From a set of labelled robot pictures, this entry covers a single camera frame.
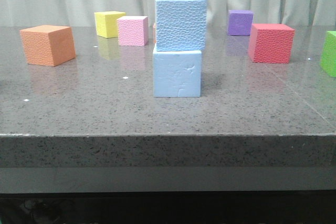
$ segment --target light blue cube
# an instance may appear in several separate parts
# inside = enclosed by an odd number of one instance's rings
[[[200,97],[202,52],[153,50],[155,97]]]
[[[206,0],[155,0],[158,51],[203,50]]]

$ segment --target table surface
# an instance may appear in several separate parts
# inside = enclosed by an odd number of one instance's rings
[[[264,64],[209,26],[201,97],[154,98],[152,39],[74,27],[76,59],[45,67],[1,27],[0,193],[335,189],[336,78],[319,61],[336,28],[293,28],[290,63]]]
[[[20,28],[0,29],[1,136],[334,135],[336,78],[319,66],[326,30],[294,27],[289,64],[252,63],[248,36],[209,27],[200,98],[153,97],[153,41],[74,27],[77,57],[28,65]]]

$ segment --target orange cube partially hidden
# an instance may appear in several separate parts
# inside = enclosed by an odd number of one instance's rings
[[[36,26],[20,35],[28,64],[54,67],[76,57],[69,26]]]
[[[153,42],[156,43],[156,23],[153,25]]]

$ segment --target gray speckled countertop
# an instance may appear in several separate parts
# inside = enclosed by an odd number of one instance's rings
[[[152,40],[74,27],[77,57],[28,65],[0,28],[0,167],[334,166],[336,78],[326,30],[294,27],[290,64],[252,63],[249,37],[208,28],[200,98],[154,98]]]

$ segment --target foam cube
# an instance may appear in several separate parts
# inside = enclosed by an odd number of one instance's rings
[[[327,31],[320,66],[331,77],[336,77],[336,31]]]
[[[229,10],[227,34],[234,36],[249,36],[253,21],[250,10]]]
[[[95,22],[97,35],[104,38],[114,38],[118,36],[117,19],[125,16],[123,12],[96,12]]]
[[[206,0],[155,0],[157,51],[205,47]]]
[[[20,35],[28,64],[54,67],[76,57],[71,27],[42,25]]]
[[[153,50],[155,97],[200,97],[202,52]]]
[[[117,19],[119,46],[144,46],[148,42],[148,17],[123,16]]]
[[[153,25],[153,42],[156,43],[156,23]]]
[[[294,33],[284,24],[252,24],[248,55],[253,62],[289,63]]]

